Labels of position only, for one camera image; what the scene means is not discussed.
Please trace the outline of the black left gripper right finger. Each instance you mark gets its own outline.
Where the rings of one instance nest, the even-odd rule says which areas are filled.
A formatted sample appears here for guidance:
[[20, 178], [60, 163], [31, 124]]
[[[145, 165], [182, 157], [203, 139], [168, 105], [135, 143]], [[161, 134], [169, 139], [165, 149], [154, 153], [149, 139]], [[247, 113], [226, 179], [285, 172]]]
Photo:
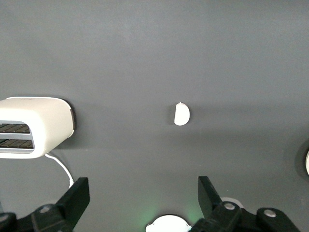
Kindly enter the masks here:
[[241, 208], [233, 202], [223, 202], [206, 176], [198, 178], [198, 202], [203, 218], [190, 232], [233, 232], [241, 218]]

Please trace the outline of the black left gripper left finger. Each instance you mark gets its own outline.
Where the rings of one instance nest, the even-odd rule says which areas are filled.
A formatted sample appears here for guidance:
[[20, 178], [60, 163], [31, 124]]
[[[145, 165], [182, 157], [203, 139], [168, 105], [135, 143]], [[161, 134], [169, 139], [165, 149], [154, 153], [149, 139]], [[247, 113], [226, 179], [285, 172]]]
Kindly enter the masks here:
[[73, 232], [90, 202], [87, 177], [80, 177], [55, 203], [31, 213], [34, 232]]

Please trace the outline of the small white steamed bun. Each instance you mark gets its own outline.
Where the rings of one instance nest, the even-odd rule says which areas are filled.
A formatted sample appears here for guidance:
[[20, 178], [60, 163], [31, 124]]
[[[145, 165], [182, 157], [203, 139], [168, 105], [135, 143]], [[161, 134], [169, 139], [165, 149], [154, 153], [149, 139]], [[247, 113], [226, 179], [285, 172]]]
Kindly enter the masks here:
[[183, 102], [179, 102], [175, 106], [174, 124], [177, 126], [183, 126], [189, 122], [190, 109]]

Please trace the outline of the cream white toaster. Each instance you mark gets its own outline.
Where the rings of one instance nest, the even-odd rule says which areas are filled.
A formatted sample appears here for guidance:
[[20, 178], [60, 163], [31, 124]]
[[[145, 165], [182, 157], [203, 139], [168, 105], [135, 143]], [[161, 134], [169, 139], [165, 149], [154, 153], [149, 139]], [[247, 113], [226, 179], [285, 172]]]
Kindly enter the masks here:
[[59, 98], [10, 97], [0, 101], [0, 159], [44, 156], [74, 133], [71, 106]]

